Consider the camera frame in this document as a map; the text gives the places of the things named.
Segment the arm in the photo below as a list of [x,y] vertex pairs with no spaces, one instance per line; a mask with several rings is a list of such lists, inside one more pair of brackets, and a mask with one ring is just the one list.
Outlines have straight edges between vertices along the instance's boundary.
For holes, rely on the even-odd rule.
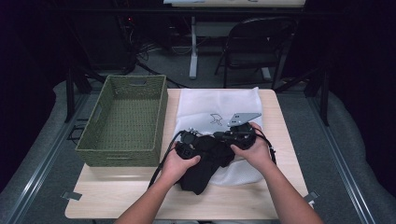
[[[251,123],[253,128],[261,129]],[[281,223],[323,223],[314,209],[304,200],[289,180],[271,161],[267,144],[260,139],[247,150],[232,145],[236,155],[241,156],[255,167],[267,182],[274,206]]]
[[196,156],[190,160],[183,160],[172,149],[158,180],[115,223],[152,223],[166,193],[186,173],[187,169],[198,163],[200,159]]

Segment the black chair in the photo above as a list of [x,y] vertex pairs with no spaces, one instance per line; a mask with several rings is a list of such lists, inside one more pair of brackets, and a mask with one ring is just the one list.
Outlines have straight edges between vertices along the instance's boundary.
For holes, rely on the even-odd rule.
[[241,21],[230,31],[216,68],[224,66],[223,88],[227,88],[228,69],[274,67],[272,89],[276,84],[283,48],[296,29],[296,21],[287,17],[253,18]]

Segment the human hand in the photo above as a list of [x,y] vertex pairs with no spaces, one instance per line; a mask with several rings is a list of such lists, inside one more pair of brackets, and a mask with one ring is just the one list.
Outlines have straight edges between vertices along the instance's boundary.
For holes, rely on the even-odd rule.
[[[255,129],[256,134],[262,135],[258,131],[262,129],[258,124],[250,122],[250,125]],[[250,165],[258,170],[261,169],[263,164],[267,162],[272,163],[268,150],[268,145],[260,137],[256,137],[254,145],[246,150],[242,150],[236,145],[231,145],[231,149],[233,150],[235,155],[245,158]]]
[[165,164],[163,165],[160,179],[172,186],[186,173],[190,167],[196,165],[200,159],[201,156],[195,156],[189,160],[183,160],[177,155],[176,151],[172,149],[166,158]]

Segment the light wood tabletop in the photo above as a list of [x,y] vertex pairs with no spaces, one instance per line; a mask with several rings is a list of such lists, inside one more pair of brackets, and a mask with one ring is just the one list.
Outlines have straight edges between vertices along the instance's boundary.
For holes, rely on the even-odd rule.
[[173,3],[173,7],[303,7],[305,0],[205,0]]
[[[180,90],[169,89],[163,130],[162,156],[173,138]],[[263,132],[276,150],[277,166],[305,196],[308,191],[297,161],[282,111],[271,90],[259,90],[262,100]],[[89,167],[84,165],[70,200],[69,218],[117,218],[147,189],[155,167]],[[264,180],[241,186],[208,185],[200,195],[174,185],[166,195],[156,219],[277,219],[276,210]]]

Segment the forearm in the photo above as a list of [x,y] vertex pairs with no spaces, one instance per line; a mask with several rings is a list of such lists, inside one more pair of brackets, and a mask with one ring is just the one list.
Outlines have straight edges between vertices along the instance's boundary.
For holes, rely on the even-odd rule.
[[115,223],[151,224],[172,185],[159,178]]
[[259,171],[267,182],[281,223],[322,223],[318,214],[276,165],[267,162],[264,166],[259,167]]

